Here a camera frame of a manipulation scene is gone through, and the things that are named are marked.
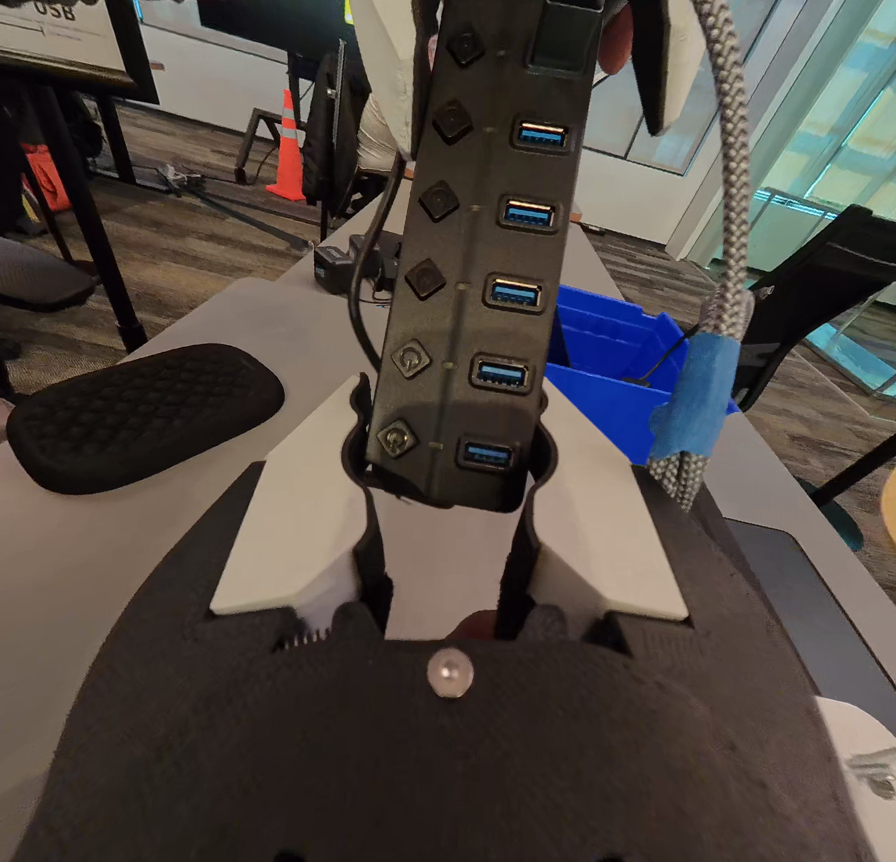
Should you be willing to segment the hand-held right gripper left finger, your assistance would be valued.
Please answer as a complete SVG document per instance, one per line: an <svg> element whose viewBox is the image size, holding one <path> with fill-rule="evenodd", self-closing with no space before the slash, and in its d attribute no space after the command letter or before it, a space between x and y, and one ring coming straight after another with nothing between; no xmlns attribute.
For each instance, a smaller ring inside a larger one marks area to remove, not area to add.
<svg viewBox="0 0 896 862"><path fill-rule="evenodd" d="M364 482L371 409L368 375L353 375L267 453L213 614L291 609L306 633L324 633L358 602L386 632L394 588Z"/></svg>

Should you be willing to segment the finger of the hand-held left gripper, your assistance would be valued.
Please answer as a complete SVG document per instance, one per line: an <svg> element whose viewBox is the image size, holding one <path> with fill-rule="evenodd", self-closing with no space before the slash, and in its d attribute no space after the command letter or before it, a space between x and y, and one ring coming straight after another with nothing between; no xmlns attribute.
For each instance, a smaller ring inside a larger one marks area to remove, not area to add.
<svg viewBox="0 0 896 862"><path fill-rule="evenodd" d="M644 124L658 137L678 119L705 52L691 0L626 0L633 18L632 63Z"/></svg>
<svg viewBox="0 0 896 862"><path fill-rule="evenodd" d="M380 104L424 107L443 0L350 0L366 77Z"/></svg>

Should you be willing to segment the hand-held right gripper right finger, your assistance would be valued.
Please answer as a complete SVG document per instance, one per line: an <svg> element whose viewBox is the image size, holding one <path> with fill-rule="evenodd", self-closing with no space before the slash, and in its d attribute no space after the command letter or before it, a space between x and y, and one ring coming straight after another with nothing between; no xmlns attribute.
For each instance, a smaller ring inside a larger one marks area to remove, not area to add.
<svg viewBox="0 0 896 862"><path fill-rule="evenodd" d="M608 614L687 622L633 466L564 395L543 401L502 577L502 632L520 633L538 606L560 610L567 633Z"/></svg>

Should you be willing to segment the person's left hand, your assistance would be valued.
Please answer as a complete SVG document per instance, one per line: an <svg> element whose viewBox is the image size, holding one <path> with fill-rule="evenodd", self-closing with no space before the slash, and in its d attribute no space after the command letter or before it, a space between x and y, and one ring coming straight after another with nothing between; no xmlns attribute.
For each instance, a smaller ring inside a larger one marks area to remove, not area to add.
<svg viewBox="0 0 896 862"><path fill-rule="evenodd" d="M607 76L618 74L633 50L633 14L629 3L605 23L599 45L599 68Z"/></svg>

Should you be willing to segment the orange traffic cone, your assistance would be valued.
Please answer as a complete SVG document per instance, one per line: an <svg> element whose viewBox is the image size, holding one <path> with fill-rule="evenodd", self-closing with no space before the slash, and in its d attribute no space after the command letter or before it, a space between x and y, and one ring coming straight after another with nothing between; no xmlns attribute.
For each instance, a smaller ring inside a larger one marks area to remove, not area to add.
<svg viewBox="0 0 896 862"><path fill-rule="evenodd" d="M266 191L294 203L305 203L303 193L303 157L298 142L298 123L293 97L288 88L283 93L283 109L280 124L277 174L274 184Z"/></svg>

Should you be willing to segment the blue plastic bin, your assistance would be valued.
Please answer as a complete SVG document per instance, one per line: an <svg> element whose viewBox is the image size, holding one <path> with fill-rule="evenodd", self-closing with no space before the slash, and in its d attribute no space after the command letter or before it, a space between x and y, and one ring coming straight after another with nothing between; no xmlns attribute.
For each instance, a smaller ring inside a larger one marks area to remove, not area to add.
<svg viewBox="0 0 896 862"><path fill-rule="evenodd" d="M632 465L677 453L711 458L741 351L702 329L686 338L666 314L563 285L546 364L543 424L561 462L613 445Z"/></svg>

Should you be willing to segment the black foam wrist rest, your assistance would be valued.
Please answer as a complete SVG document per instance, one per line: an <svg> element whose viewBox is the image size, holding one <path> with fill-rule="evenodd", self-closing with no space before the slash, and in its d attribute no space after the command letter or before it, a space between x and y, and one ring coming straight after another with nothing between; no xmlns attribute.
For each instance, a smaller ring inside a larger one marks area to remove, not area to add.
<svg viewBox="0 0 896 862"><path fill-rule="evenodd" d="M251 354L200 343L54 384L18 403L7 442L39 487L88 496L133 485L259 427L285 387Z"/></svg>

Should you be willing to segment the dark desk mat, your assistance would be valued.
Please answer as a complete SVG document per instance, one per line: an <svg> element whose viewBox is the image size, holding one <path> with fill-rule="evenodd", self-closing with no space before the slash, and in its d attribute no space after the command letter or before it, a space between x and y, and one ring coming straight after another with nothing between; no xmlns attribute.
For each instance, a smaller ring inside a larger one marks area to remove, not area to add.
<svg viewBox="0 0 896 862"><path fill-rule="evenodd" d="M790 533L725 518L821 695L879 714L894 709L890 677Z"/></svg>

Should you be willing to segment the black battery chargers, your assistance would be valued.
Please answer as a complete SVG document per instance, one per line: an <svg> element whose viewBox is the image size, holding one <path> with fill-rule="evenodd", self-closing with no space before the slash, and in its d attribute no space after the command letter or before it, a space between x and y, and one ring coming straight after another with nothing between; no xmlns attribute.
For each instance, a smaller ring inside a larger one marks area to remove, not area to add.
<svg viewBox="0 0 896 862"><path fill-rule="evenodd" d="M350 236L349 250L344 252L331 245L319 245L313 252L316 282L330 295L346 296L364 243L363 234ZM402 236L384 231L364 262L362 282L371 285L371 300L386 299L394 291Z"/></svg>

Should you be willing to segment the white document stand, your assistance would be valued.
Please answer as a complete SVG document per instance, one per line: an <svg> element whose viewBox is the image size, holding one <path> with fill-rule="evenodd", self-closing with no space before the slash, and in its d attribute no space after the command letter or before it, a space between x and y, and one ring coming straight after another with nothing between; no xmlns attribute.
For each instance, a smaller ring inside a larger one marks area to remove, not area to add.
<svg viewBox="0 0 896 862"><path fill-rule="evenodd" d="M874 716L859 707L834 699L818 696L816 704L833 743L835 755L847 785L848 794L857 812L870 809L894 817L894 786L889 789L873 788L862 769L868 761L860 761L854 768L856 757L886 754L894 750L895 738Z"/></svg>

